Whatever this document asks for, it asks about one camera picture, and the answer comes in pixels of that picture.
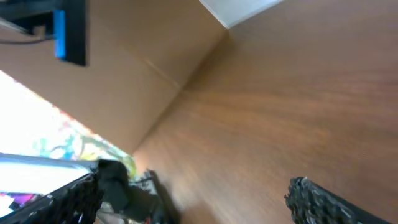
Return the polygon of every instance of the black cable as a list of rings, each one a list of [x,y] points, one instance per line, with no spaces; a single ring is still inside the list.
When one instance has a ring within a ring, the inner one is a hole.
[[[9,44],[9,45],[30,45],[30,44],[39,44],[46,40],[53,40],[53,37],[46,37],[40,40],[31,40],[31,41],[14,41],[14,40],[0,40],[0,44]]]

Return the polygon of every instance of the blue strip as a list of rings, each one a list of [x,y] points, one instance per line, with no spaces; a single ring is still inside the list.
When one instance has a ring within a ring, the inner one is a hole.
[[[65,59],[65,11],[54,10],[55,57]]]

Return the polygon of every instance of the wire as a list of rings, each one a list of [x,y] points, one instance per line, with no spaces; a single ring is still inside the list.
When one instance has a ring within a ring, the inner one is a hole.
[[[46,40],[53,40],[53,37],[46,37],[40,40],[31,40],[31,41],[14,41],[14,40],[0,40],[0,44],[9,44],[9,45],[30,45],[30,44],[39,44]]]

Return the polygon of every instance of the wooden floor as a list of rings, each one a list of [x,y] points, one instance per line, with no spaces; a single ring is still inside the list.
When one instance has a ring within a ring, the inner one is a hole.
[[[309,176],[398,223],[398,1],[286,0],[232,28],[134,154],[182,223],[292,223]]]

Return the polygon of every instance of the colorful object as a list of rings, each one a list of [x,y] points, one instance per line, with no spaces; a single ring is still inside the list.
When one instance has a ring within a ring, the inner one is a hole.
[[[53,159],[134,159],[0,70],[0,152]]]

